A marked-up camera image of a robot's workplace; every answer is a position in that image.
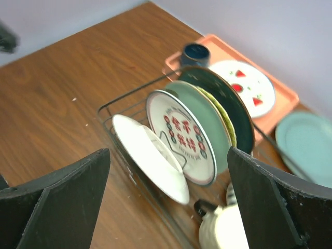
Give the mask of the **yellow woven round coaster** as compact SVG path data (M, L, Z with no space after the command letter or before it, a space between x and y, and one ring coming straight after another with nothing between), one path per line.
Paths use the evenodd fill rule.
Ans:
M231 122L231 119L229 118L226 110L222 107L222 105L219 103L219 101L209 92L207 92L206 90L204 90L201 87L197 87L199 89L200 92L202 92L214 105L215 107L218 109L218 111L220 112L223 121L226 125L226 128L228 130L229 133L229 137L231 140L231 144L233 147L237 146L237 136L236 136L236 131L235 128L233 126L233 123Z

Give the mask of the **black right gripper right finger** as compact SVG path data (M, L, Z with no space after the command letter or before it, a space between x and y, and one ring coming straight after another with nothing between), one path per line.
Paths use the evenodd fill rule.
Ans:
M227 162L250 248L331 248L331 188L234 147Z

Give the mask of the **mint green flower plate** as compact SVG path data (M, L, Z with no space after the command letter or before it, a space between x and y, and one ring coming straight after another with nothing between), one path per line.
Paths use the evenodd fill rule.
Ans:
M204 129L216 158L217 173L228 169L227 153L232 146L228 130L215 105L194 86L176 80L166 85L165 90L173 94L193 113Z

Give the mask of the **dark teal speckled plate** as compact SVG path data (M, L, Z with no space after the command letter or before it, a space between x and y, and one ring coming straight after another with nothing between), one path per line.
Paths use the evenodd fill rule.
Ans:
M253 122L243 101L231 85L212 70L200 66L181 68L178 80L203 88L221 104L234 126L237 148L251 154L255 146Z

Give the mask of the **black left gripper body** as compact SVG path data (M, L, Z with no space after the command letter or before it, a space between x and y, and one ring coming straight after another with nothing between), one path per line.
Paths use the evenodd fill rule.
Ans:
M2 20L0 22L0 47L1 52L13 54L20 45L19 36Z

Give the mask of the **white plate dark patterned rim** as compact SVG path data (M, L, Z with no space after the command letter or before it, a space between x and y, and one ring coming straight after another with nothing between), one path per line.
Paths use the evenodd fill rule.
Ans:
M181 165L147 126L124 115L112 119L114 130L144 174L177 203L189 203L189 189Z

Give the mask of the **white bowl blue striped outside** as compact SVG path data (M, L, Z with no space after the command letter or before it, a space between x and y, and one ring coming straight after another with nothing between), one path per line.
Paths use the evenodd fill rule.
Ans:
M229 183L226 190L226 203L228 206L233 206L238 204L232 182Z

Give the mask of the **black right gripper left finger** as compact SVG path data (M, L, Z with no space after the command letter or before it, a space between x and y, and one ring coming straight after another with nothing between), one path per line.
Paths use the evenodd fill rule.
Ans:
M89 248L109 170L102 148L21 185L1 177L1 248Z

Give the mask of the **black wire dish rack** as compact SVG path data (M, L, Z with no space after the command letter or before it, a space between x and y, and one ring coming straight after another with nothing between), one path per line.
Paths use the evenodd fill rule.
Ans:
M159 190L134 163L121 145L112 125L112 118L115 114L122 114L143 125L148 125L145 107L148 95L153 90L163 88L169 83L168 76L178 78L182 71L188 69L187 66L184 66L172 70L103 104L97 110L97 116L112 142L112 163L116 170L126 175L126 179L130 180L131 186L139 192L140 197L145 199L147 207L143 210L147 211L150 208L157 215L156 220L161 222L161 228L164 229L159 234L170 235L178 248L199 248L200 218L195 213L193 204L199 198L225 204L226 189L230 183L229 173L220 174L216 181L208 187L189 183L190 203L188 205L177 204Z

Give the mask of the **cream white mug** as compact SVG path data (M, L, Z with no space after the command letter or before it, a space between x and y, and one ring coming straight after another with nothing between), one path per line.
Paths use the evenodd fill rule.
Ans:
M249 248L238 205L222 207L199 199L194 209L202 218L198 235L201 248Z

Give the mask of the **white plate red characters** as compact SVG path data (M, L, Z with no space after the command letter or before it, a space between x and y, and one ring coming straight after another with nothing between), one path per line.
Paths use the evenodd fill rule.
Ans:
M217 176L212 145L198 119L178 98L155 90L146 100L150 128L165 143L191 182L208 186Z

